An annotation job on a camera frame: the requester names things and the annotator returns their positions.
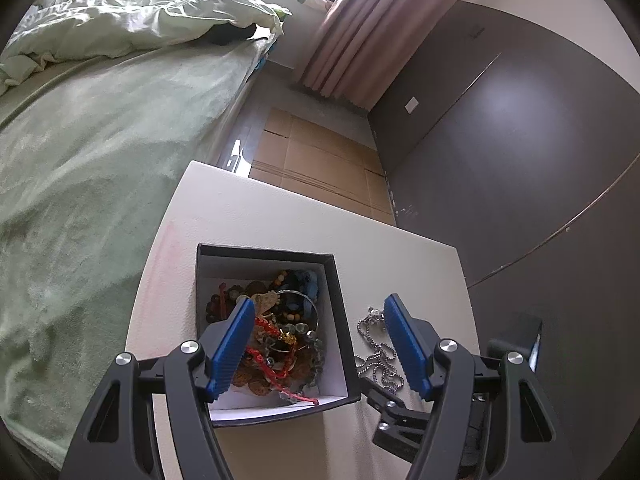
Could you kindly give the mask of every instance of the blue rubber tip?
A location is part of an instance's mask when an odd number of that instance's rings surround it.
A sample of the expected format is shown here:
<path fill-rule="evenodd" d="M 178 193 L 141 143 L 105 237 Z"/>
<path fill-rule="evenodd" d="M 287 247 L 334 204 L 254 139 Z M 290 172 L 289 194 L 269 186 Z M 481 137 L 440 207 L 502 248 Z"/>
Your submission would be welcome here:
<path fill-rule="evenodd" d="M 430 400 L 431 383 L 427 377 L 429 355 L 424 353 L 418 343 L 418 338 L 422 337 L 412 330 L 409 313 L 401 301 L 396 301 L 394 295 L 386 298 L 384 314 L 386 331 L 396 348 L 409 387 L 424 400 Z"/>
<path fill-rule="evenodd" d="M 231 380 L 244 355 L 247 341 L 255 325 L 255 307 L 251 300 L 244 300 L 240 311 L 226 330 L 220 346 L 211 359 L 211 378 L 206 388 L 209 402 L 216 400 L 231 386 Z"/>

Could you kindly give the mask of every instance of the silver chain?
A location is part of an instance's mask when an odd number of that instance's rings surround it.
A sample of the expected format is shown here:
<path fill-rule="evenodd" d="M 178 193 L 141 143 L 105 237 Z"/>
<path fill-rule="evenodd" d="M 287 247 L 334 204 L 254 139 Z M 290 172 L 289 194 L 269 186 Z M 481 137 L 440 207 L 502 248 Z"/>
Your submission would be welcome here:
<path fill-rule="evenodd" d="M 391 364 L 396 359 L 396 351 L 391 345 L 386 343 L 376 343 L 369 333 L 370 327 L 378 325 L 383 331 L 385 327 L 385 316 L 381 310 L 369 307 L 369 314 L 362 318 L 357 325 L 358 333 L 362 336 L 367 345 L 373 350 L 373 354 L 367 358 L 354 356 L 361 364 L 356 364 L 358 376 L 362 377 L 369 370 L 372 370 L 373 382 L 378 384 L 376 373 L 378 370 L 382 372 L 380 382 L 385 390 L 392 394 L 396 394 L 400 388 L 404 386 L 404 378 L 398 373 L 398 370 Z"/>

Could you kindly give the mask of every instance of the white label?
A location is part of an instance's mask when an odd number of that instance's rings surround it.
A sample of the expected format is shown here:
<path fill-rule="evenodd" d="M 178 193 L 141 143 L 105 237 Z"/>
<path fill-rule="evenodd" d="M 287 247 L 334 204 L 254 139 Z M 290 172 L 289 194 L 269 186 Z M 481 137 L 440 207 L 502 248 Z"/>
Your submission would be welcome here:
<path fill-rule="evenodd" d="M 416 99 L 415 97 L 412 97 L 409 102 L 407 104 L 404 105 L 404 109 L 408 112 L 411 113 L 415 110 L 415 107 L 417 107 L 417 105 L 420 104 L 418 102 L 418 99 Z"/>

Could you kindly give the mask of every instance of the box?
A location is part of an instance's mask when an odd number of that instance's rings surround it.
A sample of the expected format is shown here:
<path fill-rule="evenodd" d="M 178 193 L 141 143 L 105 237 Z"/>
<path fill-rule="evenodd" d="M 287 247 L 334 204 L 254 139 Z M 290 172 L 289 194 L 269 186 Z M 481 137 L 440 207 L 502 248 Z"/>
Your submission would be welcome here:
<path fill-rule="evenodd" d="M 324 343 L 324 369 L 309 402 L 286 404 L 277 392 L 255 396 L 233 385 L 209 405 L 215 428 L 247 426 L 324 412 L 360 400 L 360 387 L 349 326 L 340 293 L 334 257 L 330 254 L 293 253 L 263 249 L 198 245 L 196 255 L 196 329 L 208 326 L 206 306 L 220 283 L 245 286 L 254 280 L 270 283 L 280 270 L 314 270 L 318 275 L 318 337 Z"/>

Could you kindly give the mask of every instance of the pink curtain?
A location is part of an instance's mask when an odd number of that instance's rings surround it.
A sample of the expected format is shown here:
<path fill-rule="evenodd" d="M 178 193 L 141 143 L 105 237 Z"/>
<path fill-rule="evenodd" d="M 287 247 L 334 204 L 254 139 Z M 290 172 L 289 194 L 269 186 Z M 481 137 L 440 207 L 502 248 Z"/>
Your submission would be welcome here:
<path fill-rule="evenodd" d="M 336 0 L 294 78 L 371 110 L 456 0 Z"/>

